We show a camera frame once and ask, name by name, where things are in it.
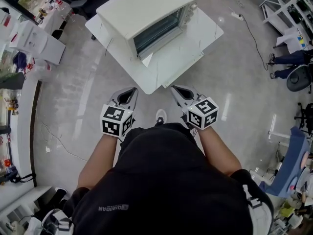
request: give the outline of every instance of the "forearm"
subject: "forearm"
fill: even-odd
[[[78,178],[79,187],[94,187],[113,167],[117,138],[103,135]]]
[[[212,127],[199,131],[199,136],[208,162],[216,169],[228,176],[242,169],[239,160]]]
[[[307,201],[307,196],[304,191],[302,192],[301,200],[302,200],[302,203],[305,203],[305,201]]]

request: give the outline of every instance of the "logo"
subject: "logo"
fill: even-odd
[[[111,211],[115,211],[115,210],[122,210],[122,211],[127,211],[128,210],[129,205],[116,205],[116,206],[99,206],[98,211],[100,212],[111,212]]]

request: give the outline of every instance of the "floor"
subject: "floor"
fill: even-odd
[[[218,23],[224,35],[175,84],[193,86],[212,97],[221,112],[214,129],[244,168],[261,170],[267,167],[280,141],[268,131],[288,134],[295,125],[297,102],[306,103],[310,96],[307,91],[291,93],[284,80],[270,79],[273,68],[264,69],[245,22],[232,17],[231,9],[246,18],[265,62],[278,33],[269,24],[262,24],[264,17],[257,0],[240,2],[243,8],[238,0],[199,0],[199,7]],[[34,158],[39,185],[63,187],[72,193],[84,160],[101,137],[103,104],[115,91],[136,83],[98,41],[90,39],[84,18],[76,16],[65,31],[69,40],[61,64],[52,71],[50,81],[43,83],[38,101]],[[279,56],[286,51],[281,48],[274,52]],[[181,111],[168,88],[159,88],[151,95],[139,88],[134,127],[152,126],[159,108],[167,111],[169,122],[181,122]]]

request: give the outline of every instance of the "white shelf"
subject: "white shelf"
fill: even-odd
[[[272,23],[272,21],[277,21],[279,18],[278,14],[279,13],[284,13],[284,15],[287,17],[287,19],[291,22],[291,24],[293,26],[297,27],[297,24],[295,23],[295,21],[292,19],[291,15],[288,12],[288,7],[293,5],[297,11],[299,12],[299,14],[301,15],[301,17],[303,18],[303,21],[305,22],[305,24],[307,25],[307,27],[311,30],[312,34],[313,34],[313,26],[312,23],[310,22],[310,20],[307,18],[307,14],[310,14],[313,17],[313,11],[308,11],[308,12],[304,12],[300,9],[300,7],[297,5],[297,2],[299,0],[290,0],[287,3],[285,3],[282,0],[264,0],[261,4],[260,7],[263,10],[264,16],[265,16],[265,20],[263,21],[263,23],[266,22],[270,22]],[[304,0],[306,5],[311,9],[313,9],[313,5],[311,4],[310,0]],[[267,3],[273,3],[276,5],[281,6],[277,11],[272,11],[271,9],[269,9],[269,7],[267,6]]]

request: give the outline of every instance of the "white sneaker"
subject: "white sneaker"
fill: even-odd
[[[165,110],[159,109],[156,112],[156,123],[166,123],[167,121],[167,114]]]

